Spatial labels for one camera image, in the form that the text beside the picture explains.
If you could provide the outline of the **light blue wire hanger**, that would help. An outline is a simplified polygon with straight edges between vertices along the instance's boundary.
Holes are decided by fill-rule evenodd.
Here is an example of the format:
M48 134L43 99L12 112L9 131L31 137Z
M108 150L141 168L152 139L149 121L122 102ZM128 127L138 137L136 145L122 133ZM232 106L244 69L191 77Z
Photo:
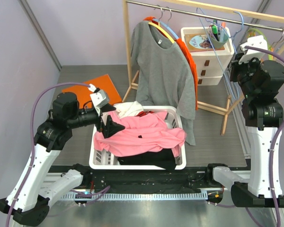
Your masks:
M223 26L222 23L219 24L217 19L214 19L212 21L212 24L210 25L209 30L208 30L208 32L206 32L206 34L209 35L207 40L210 42L210 44L213 48L214 54L216 56L216 59L218 60L218 63L219 63L221 70L223 72L223 77L226 81L225 85L230 90L231 97L234 98L235 100L237 100L240 96L239 89L237 88L236 85L234 85L235 86L235 94L234 94L233 88L231 86L230 79L226 76L225 70L222 69L222 64L221 64L220 58L218 57L218 55L216 53L216 51L218 49L220 49L224 44L226 44L229 40L233 41L235 36L243 29L244 18L242 16L242 14L238 11L234 11L234 13L238 14L240 16L240 19L241 19L241 29L239 31L235 32L234 35L230 35L225 28L226 26Z

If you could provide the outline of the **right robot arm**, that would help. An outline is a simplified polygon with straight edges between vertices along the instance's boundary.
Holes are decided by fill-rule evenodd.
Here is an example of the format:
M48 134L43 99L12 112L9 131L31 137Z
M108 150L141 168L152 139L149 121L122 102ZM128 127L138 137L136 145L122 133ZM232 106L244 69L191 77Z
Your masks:
M273 139L284 120L276 99L284 84L284 66L239 53L231 61L230 80L238 82L244 95L242 113L251 139L250 177L242 178L225 164L209 164L204 181L210 187L220 184L230 189L236 207L284 208L278 168L280 137Z

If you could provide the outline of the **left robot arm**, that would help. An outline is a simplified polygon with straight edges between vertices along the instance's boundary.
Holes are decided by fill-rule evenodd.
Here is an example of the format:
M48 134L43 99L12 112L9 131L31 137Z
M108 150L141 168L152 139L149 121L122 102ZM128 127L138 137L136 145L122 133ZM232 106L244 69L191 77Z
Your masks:
M72 92L60 93L53 101L49 117L38 127L33 138L32 151L19 181L7 198L0 199L0 211L15 222L36 227L65 193L76 187L85 189L90 186L91 169L74 164L56 182L41 188L54 160L72 137L73 129L95 125L104 138L124 129L124 126L113 122L111 116L103 120L103 113L115 109L109 104L105 91L96 90L90 99L92 108L79 108L77 96Z

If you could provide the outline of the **pink t shirt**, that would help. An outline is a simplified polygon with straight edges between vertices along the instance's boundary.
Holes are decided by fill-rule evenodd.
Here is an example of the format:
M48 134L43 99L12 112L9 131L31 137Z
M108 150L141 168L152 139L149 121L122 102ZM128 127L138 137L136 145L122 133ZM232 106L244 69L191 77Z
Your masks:
M116 157L135 156L145 152L159 152L164 148L172 150L173 156L179 156L186 133L181 128L169 129L165 123L168 112L149 113L142 117L128 116L120 119L115 111L108 115L112 120L125 127L109 138L96 132L93 143L95 150L106 150Z

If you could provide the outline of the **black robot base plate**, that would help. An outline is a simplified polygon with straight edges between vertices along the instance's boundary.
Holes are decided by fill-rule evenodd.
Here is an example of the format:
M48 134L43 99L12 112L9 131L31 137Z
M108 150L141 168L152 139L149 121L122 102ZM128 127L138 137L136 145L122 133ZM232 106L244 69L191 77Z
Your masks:
M98 192L109 186L109 193L169 194L195 193L208 188L219 191L228 188L209 177L206 167L185 167L182 170L96 170L86 167L90 177L79 189Z

